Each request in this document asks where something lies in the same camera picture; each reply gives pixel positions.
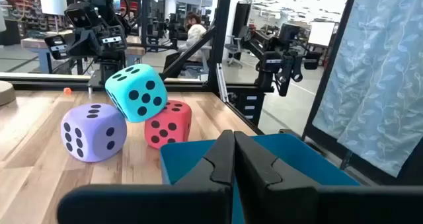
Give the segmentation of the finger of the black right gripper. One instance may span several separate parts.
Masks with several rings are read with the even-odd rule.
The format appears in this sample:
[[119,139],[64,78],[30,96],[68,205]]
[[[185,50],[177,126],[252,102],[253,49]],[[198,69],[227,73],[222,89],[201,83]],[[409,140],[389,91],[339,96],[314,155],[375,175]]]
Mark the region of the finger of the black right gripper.
[[98,39],[101,48],[106,52],[120,52],[128,47],[126,34],[122,26],[105,28],[98,34]]
[[67,44],[62,35],[49,36],[44,41],[54,59],[67,59]]

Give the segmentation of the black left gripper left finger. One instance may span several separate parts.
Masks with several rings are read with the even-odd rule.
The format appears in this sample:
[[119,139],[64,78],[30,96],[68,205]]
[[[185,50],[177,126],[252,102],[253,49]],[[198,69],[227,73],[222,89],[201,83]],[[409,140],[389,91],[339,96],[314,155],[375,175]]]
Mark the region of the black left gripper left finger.
[[90,184],[60,200],[59,224],[231,224],[235,138],[225,130],[175,184]]

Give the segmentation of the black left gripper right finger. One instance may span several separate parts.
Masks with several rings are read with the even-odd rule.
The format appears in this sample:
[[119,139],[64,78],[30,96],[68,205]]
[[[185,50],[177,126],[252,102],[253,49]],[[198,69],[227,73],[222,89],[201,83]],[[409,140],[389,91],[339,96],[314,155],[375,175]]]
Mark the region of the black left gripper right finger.
[[247,223],[325,224],[336,204],[346,204],[358,224],[423,224],[423,186],[320,184],[245,133],[234,136]]

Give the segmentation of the blue plastic bin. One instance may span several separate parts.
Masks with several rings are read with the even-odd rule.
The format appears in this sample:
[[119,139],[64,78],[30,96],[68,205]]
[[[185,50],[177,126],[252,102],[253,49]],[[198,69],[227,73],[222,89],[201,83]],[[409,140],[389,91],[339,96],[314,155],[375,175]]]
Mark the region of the blue plastic bin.
[[[293,135],[256,135],[252,138],[289,166],[320,184],[341,186],[360,184]],[[162,147],[160,156],[163,184],[175,184],[196,165],[214,143],[215,141],[211,139],[172,143]],[[353,220],[352,208],[346,204],[336,204],[335,207],[338,210],[327,215],[325,224],[359,223]],[[156,220],[155,224],[206,224],[206,219],[192,217],[190,211],[177,213],[167,207],[159,212],[159,217],[166,217],[167,220]]]

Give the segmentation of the large red foam die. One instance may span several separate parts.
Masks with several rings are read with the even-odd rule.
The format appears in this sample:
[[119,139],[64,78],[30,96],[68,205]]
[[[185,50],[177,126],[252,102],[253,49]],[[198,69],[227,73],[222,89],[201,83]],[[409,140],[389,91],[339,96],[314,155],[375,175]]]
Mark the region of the large red foam die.
[[155,149],[168,143],[185,142],[191,123],[191,107],[181,101],[169,100],[160,113],[145,121],[144,138]]

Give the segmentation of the large turquoise foam die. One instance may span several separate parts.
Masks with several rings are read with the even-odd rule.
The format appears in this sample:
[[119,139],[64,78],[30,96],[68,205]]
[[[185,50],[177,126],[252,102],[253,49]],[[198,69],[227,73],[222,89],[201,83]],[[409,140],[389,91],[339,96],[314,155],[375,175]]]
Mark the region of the large turquoise foam die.
[[106,80],[105,89],[125,119],[133,123],[152,118],[167,104],[165,84],[147,64],[121,69]]

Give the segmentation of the large purple foam die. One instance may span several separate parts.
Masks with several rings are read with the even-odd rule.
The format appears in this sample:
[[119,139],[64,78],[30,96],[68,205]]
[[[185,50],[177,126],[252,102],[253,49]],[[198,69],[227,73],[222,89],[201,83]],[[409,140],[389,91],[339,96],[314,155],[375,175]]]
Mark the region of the large purple foam die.
[[102,103],[70,109],[59,127],[69,154],[87,163],[103,161],[117,154],[127,136],[124,115],[114,106]]

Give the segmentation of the wooden background workbench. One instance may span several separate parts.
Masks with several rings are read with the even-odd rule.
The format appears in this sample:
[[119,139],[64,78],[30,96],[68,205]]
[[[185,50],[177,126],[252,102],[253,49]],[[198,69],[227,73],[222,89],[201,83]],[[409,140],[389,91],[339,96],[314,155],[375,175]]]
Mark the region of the wooden background workbench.
[[[25,38],[21,41],[21,46],[31,52],[38,54],[41,73],[52,74],[52,62],[50,51],[44,40],[37,38]],[[126,49],[127,65],[133,65],[136,61],[142,62],[142,57],[146,54],[145,49],[138,46],[140,39],[138,36],[127,37],[128,48]]]

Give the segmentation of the shelf with red bins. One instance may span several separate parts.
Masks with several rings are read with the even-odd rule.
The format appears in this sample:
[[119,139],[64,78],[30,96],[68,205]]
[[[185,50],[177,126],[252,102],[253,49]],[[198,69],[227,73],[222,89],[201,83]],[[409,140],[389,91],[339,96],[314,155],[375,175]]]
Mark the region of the shelf with red bins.
[[40,0],[0,0],[6,22],[17,22],[27,30],[45,30],[46,16]]

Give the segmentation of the white shade lamp wooden base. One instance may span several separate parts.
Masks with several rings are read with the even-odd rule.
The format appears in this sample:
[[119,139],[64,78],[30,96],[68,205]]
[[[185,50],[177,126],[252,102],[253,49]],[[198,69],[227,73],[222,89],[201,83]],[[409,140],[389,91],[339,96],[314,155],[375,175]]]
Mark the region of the white shade lamp wooden base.
[[0,81],[0,106],[13,102],[16,99],[14,86],[7,81]]

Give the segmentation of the person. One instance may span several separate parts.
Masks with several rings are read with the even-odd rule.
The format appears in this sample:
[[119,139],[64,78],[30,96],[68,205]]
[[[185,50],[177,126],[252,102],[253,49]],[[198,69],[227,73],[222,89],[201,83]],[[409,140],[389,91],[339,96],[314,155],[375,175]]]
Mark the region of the person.
[[[166,57],[163,71],[167,70],[167,68],[179,58],[184,49],[189,49],[191,46],[193,46],[198,40],[202,38],[202,36],[207,31],[206,28],[201,24],[201,18],[194,12],[189,12],[186,15],[186,26],[188,29],[188,37],[186,43],[180,47],[179,51],[173,54],[169,54]],[[191,57],[189,57],[186,62],[201,63],[202,54],[205,55],[205,59],[209,59],[210,52],[208,50],[206,50],[205,52],[202,52],[202,50],[198,50]]]

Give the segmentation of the grey office chair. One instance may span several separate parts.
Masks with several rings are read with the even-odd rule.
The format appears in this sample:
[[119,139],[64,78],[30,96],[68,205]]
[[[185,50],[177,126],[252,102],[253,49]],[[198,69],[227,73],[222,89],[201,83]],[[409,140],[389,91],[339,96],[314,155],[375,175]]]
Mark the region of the grey office chair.
[[243,63],[235,57],[237,54],[241,54],[243,52],[241,47],[241,38],[234,35],[230,35],[228,37],[230,37],[231,41],[230,43],[225,44],[225,48],[227,49],[228,54],[232,55],[232,57],[227,60],[227,65],[230,67],[231,65],[238,64],[240,68],[243,68]]

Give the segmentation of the pale blue floral curtain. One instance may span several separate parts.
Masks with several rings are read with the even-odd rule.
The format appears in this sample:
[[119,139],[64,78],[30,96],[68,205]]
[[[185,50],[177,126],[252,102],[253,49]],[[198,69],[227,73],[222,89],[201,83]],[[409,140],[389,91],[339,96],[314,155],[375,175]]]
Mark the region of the pale blue floral curtain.
[[313,125],[400,173],[423,138],[423,0],[354,0]]

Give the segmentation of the white board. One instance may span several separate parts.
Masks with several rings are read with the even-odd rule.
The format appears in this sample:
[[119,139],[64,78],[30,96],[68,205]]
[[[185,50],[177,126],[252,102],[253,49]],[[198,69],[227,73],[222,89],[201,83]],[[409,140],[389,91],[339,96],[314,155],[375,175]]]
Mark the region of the white board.
[[334,22],[312,22],[308,43],[318,46],[328,46],[334,26]]

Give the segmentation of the silver aluminium bracket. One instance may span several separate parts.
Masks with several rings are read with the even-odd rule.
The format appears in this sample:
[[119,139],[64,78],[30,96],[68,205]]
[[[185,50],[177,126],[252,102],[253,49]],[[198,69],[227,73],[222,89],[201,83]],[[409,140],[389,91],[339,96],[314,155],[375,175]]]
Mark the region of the silver aluminium bracket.
[[226,87],[224,74],[223,74],[223,68],[222,68],[221,63],[218,63],[216,65],[216,75],[217,75],[217,83],[218,83],[218,86],[219,86],[220,99],[223,102],[229,102],[229,97],[228,97],[228,94],[227,94],[227,87]]

